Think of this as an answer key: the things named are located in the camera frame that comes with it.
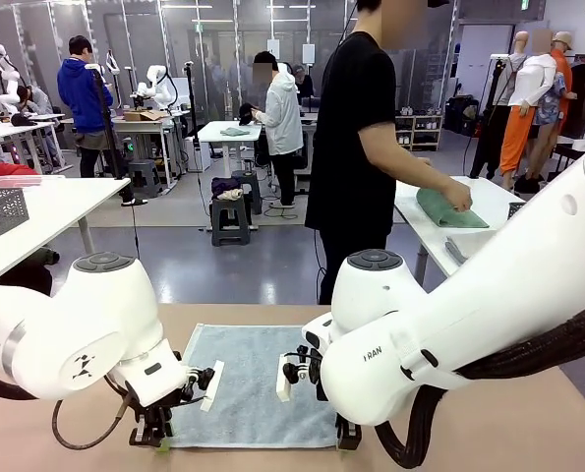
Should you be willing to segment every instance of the glass wall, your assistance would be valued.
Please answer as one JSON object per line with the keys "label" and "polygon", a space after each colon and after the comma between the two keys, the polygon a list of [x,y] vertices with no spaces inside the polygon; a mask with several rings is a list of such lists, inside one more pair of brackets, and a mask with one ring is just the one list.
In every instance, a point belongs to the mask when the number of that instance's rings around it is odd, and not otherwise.
{"label": "glass wall", "polygon": [[[200,121],[230,119],[242,102],[263,107],[267,85],[253,81],[253,58],[278,43],[278,59],[303,65],[315,96],[322,92],[327,61],[355,26],[355,0],[48,0],[1,5],[0,42],[24,79],[60,104],[56,71],[69,54],[69,37],[89,37],[95,59],[105,64],[110,49],[121,69],[122,101],[146,81],[150,65],[185,76],[191,63]],[[397,75],[397,108],[437,107],[441,101],[450,7],[429,11],[428,34],[411,49],[390,51]],[[314,61],[304,45],[314,46]]]}

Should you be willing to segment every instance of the gray stool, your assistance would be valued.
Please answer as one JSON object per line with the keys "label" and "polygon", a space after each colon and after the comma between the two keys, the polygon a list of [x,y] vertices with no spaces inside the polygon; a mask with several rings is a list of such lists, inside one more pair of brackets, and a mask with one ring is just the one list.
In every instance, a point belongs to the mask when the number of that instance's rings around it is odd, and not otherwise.
{"label": "gray stool", "polygon": [[262,214],[262,193],[260,192],[260,180],[257,178],[257,172],[236,170],[231,174],[234,179],[237,179],[240,185],[251,186],[253,192],[253,213]]}
{"label": "gray stool", "polygon": [[129,162],[128,174],[133,184],[133,190],[146,194],[149,199],[155,199],[163,190],[153,160]]}
{"label": "gray stool", "polygon": [[[220,227],[220,216],[223,211],[235,211],[239,222],[238,229],[223,229]],[[244,206],[244,197],[235,202],[213,199],[211,203],[211,244],[221,246],[223,239],[239,239],[240,244],[245,246],[251,242],[251,228],[249,220],[246,217],[246,208]]]}

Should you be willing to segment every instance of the cardboard box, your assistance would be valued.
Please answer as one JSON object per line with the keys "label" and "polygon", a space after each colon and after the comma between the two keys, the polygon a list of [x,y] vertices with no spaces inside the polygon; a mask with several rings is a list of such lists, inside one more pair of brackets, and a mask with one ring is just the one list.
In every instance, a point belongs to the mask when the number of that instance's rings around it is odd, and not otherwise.
{"label": "cardboard box", "polygon": [[157,121],[167,118],[169,115],[166,111],[146,110],[146,111],[125,111],[124,120],[126,121]]}

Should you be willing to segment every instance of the mannequin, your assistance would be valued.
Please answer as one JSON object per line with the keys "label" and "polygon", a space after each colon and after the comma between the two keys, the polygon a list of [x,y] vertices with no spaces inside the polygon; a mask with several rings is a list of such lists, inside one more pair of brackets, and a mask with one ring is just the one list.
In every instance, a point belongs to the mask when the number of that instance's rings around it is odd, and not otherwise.
{"label": "mannequin", "polygon": [[521,185],[516,190],[525,189],[528,193],[539,192],[539,177],[541,171],[550,158],[553,149],[558,141],[558,134],[562,129],[565,119],[567,118],[567,110],[569,109],[569,100],[577,98],[576,93],[571,91],[572,88],[572,73],[571,67],[565,59],[565,52],[571,50],[572,35],[570,32],[558,32],[553,38],[552,56],[556,60],[556,73],[562,74],[565,80],[565,92],[561,95],[559,105],[559,115],[556,122],[542,126],[539,130],[539,138],[530,154],[529,166],[526,172],[525,181],[521,179]]}
{"label": "mannequin", "polygon": [[500,170],[505,190],[512,188],[512,174],[517,170],[528,141],[537,103],[553,85],[555,75],[556,60],[550,54],[527,59],[517,73],[515,92],[508,102],[511,110],[501,147]]}
{"label": "mannequin", "polygon": [[478,148],[474,157],[469,177],[477,179],[487,163],[487,178],[493,179],[499,167],[499,154],[503,144],[504,130],[508,124],[510,106],[508,102],[515,92],[517,72],[527,59],[526,45],[530,39],[527,31],[520,31],[515,35],[515,49],[508,59],[501,64],[502,71],[497,81],[497,88],[493,103],[487,103],[482,135],[478,141]]}

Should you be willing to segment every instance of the green towel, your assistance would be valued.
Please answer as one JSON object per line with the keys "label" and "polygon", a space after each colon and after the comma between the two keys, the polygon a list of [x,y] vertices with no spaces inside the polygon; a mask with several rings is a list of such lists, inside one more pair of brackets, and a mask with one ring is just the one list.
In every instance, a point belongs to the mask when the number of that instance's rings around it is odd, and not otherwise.
{"label": "green towel", "polygon": [[441,228],[488,228],[489,225],[471,210],[458,212],[436,190],[421,189],[417,202],[427,216]]}
{"label": "green towel", "polygon": [[248,131],[240,130],[238,128],[227,128],[226,130],[220,131],[220,135],[224,136],[246,136],[251,133]]}

